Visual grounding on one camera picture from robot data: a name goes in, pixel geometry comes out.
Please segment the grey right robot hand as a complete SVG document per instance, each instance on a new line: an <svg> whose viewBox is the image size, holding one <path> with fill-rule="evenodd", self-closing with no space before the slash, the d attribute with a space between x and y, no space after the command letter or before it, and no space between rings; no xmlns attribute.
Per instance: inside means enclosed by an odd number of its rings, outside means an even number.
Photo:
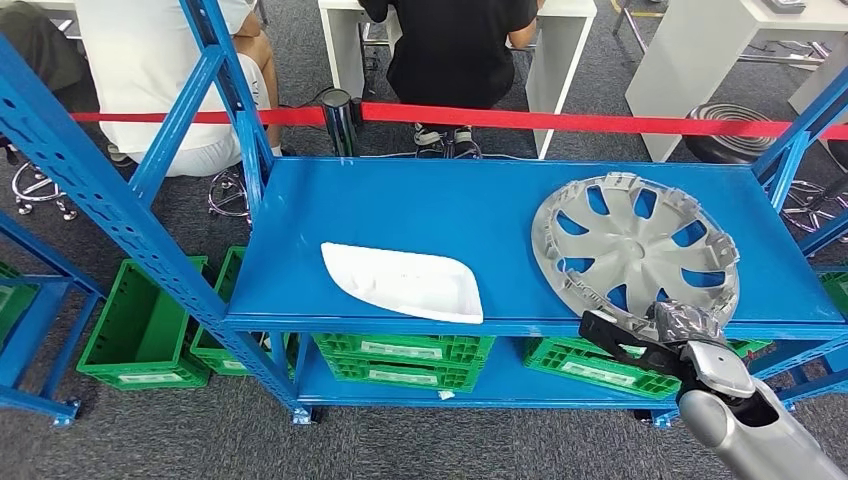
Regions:
<svg viewBox="0 0 848 480"><path fill-rule="evenodd" d="M656 301L647 311L657 330L658 341L704 341L725 343L722 324L710 312L677 300Z"/></svg>

